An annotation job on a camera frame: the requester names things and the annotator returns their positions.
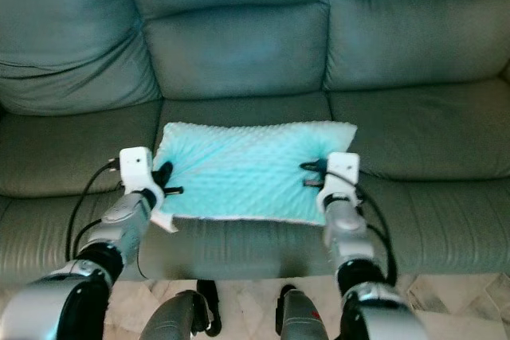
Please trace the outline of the grey robot left leg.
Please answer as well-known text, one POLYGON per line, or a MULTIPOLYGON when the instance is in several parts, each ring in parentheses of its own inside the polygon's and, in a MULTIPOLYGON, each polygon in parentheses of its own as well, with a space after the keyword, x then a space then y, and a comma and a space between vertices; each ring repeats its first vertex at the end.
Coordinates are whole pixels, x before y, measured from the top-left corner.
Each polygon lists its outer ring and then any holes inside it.
POLYGON ((179 292, 151 315, 139 340, 191 340, 197 333, 216 337, 222 332, 218 286, 198 279, 196 289, 179 292))

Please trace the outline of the grey robot right leg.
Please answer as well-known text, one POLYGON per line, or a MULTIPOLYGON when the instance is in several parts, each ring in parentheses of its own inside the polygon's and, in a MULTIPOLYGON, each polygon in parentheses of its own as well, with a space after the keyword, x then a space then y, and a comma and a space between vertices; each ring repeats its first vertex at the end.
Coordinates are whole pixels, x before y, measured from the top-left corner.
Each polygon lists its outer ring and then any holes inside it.
POLYGON ((291 284, 284 285, 278 296, 276 333, 280 340, 331 340, 316 305, 291 284))

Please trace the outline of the grey robot leg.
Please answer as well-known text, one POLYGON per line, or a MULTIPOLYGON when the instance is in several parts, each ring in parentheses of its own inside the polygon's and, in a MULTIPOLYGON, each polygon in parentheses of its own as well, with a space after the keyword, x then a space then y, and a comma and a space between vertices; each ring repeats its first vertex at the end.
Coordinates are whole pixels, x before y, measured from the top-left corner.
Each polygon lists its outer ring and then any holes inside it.
POLYGON ((196 289, 179 292, 151 315, 139 340, 191 340, 197 333, 216 337, 222 332, 218 286, 198 279, 196 289))
POLYGON ((284 285, 278 296, 276 333, 280 340, 331 340, 316 305, 291 284, 284 285))

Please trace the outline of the teal dotted pillow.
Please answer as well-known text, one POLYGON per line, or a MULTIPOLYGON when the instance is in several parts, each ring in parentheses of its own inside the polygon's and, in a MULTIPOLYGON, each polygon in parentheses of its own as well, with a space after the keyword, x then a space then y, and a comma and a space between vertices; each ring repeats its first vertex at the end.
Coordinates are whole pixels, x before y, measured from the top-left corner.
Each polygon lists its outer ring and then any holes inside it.
POLYGON ((176 231, 174 219, 255 220, 324 226, 317 192, 304 185, 306 162, 345 152, 357 126, 334 121, 270 126, 216 127, 168 123, 155 152, 154 168, 171 164, 168 195, 151 222, 176 231))

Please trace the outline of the grey-green leather sofa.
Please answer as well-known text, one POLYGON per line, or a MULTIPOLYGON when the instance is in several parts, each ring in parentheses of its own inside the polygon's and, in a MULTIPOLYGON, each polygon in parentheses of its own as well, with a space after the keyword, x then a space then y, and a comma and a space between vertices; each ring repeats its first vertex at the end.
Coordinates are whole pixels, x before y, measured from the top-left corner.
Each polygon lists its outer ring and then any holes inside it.
POLYGON ((335 120, 414 274, 510 273, 510 0, 0 0, 0 277, 65 263, 163 126, 335 120))

